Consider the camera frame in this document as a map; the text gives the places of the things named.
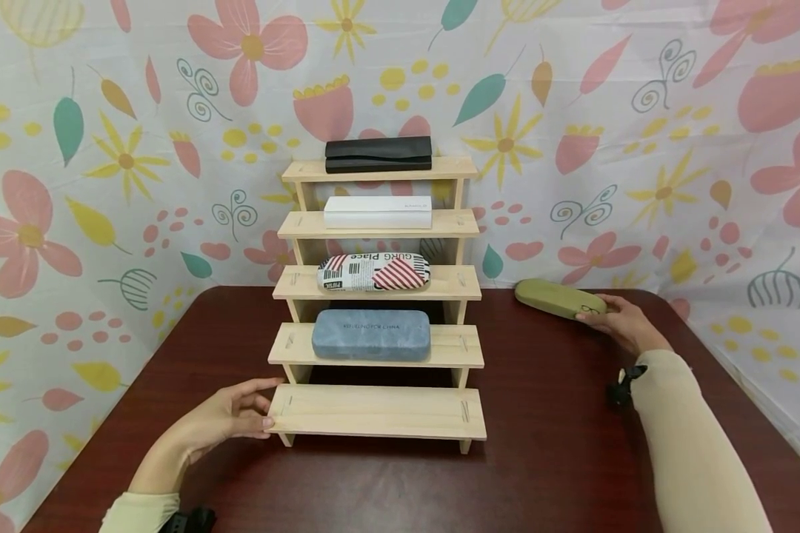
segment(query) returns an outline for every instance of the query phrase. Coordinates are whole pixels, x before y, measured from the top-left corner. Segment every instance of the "wooden stair shelf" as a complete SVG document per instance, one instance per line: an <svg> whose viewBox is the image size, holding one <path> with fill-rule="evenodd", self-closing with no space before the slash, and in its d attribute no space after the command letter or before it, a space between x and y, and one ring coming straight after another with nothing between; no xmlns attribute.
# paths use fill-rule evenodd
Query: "wooden stair shelf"
<svg viewBox="0 0 800 533"><path fill-rule="evenodd" d="M465 241L479 235L471 209L462 208L465 181L477 178L470 157L435 157L432 170L327 174L323 161L294 161L281 175L294 184L299 212L288 213L278 235L293 241L297 264L288 265L273 291L287 301L293 322L282 324L270 364L282 365L289 383L276 389L270 416L286 446L299 433L354 437L456 440L467 454L473 440L486 439L476 389L466 388L468 372L483 369L477 327L464 324L469 301L482 298L477 271L463 264ZM449 184L444 209L434 209L430 229L328 229L316 188L337 181L430 180ZM415 291L325 291L317 265L327 257L327 239L432 239L444 241L445 264L430 262L430 282ZM319 359L311 347L313 321L332 301L441 301L446 325L430 326L430 355L421 363ZM453 388L311 385L314 366L394 366L450 369Z"/></svg>

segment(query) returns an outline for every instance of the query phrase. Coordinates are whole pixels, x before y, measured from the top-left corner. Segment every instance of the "table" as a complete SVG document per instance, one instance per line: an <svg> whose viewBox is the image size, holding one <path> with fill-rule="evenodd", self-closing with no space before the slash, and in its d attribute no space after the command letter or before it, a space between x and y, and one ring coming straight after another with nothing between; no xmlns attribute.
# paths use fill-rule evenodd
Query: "table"
<svg viewBox="0 0 800 533"><path fill-rule="evenodd" d="M97 531L171 423L220 387L281 376L266 357L288 314L271 290L201 294L24 533ZM610 292L640 305L693 367L775 531L800 533L799 457L663 299ZM485 369L468 386L480 391L489 435L469 455L452 441L230 441L188 472L183 506L214 509L214 533L660 532L639 420L604 404L604 384L624 364L614 344L508 290L484 291L467 324L484 347ZM450 385L448 370L326 369L313 381Z"/></svg>

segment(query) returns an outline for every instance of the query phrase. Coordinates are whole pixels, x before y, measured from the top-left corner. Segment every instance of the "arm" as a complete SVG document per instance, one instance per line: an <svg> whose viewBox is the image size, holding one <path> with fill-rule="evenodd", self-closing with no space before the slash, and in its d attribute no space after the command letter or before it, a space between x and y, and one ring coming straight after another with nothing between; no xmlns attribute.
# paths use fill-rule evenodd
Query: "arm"
<svg viewBox="0 0 800 533"><path fill-rule="evenodd" d="M130 482L115 501L99 533L159 533L178 511L184 473L216 445L231 437L266 439L273 425L261 416L270 401L259 394L281 380L252 380L220 389L175 422L148 450Z"/></svg>
<svg viewBox="0 0 800 533"><path fill-rule="evenodd" d="M576 319L611 335L647 366L631 382L631 398L646 433L665 533L770 533L753 482L690 367L639 307L598 296L612 312Z"/></svg>

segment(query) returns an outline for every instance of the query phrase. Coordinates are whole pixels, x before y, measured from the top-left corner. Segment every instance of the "black wrist strap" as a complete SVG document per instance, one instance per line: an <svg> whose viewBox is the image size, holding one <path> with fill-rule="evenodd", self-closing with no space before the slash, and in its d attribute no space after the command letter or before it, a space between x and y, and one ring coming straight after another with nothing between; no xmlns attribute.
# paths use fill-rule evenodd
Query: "black wrist strap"
<svg viewBox="0 0 800 533"><path fill-rule="evenodd" d="M631 404L631 381L645 374L648 366L636 365L619 370L617 382L611 383L604 389L607 402L613 407L623 407Z"/></svg>
<svg viewBox="0 0 800 533"><path fill-rule="evenodd" d="M165 523L160 533L210 533L216 523L216 514L207 507L196 507L190 514L177 511Z"/></svg>

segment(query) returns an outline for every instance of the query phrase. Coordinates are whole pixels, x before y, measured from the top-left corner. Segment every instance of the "wooden shelf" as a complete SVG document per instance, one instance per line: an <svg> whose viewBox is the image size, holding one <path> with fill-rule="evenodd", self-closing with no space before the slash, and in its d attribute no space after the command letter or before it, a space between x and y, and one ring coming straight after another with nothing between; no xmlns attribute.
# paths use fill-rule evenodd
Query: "wooden shelf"
<svg viewBox="0 0 800 533"><path fill-rule="evenodd" d="M332 183L332 181L399 181L477 178L477 167L470 157L434 157L432 170L398 172L355 172L327 174L326 161L294 161L281 175L287 183Z"/></svg>
<svg viewBox="0 0 800 533"><path fill-rule="evenodd" d="M486 439L476 389L284 383L269 416L289 435Z"/></svg>
<svg viewBox="0 0 800 533"><path fill-rule="evenodd" d="M469 264L432 264L430 282L413 291L324 291L317 285L317 266L289 264L273 290L277 301L479 301L477 271Z"/></svg>
<svg viewBox="0 0 800 533"><path fill-rule="evenodd" d="M328 229L320 211L289 212L279 228L282 239L423 239L476 237L479 234L471 209L434 209L433 226L429 229Z"/></svg>
<svg viewBox="0 0 800 533"><path fill-rule="evenodd" d="M323 366L403 366L404 368L482 369L483 350L474 326L430 326L430 357L419 363L317 358L311 347L314 324L282 324L270 350L270 364Z"/></svg>

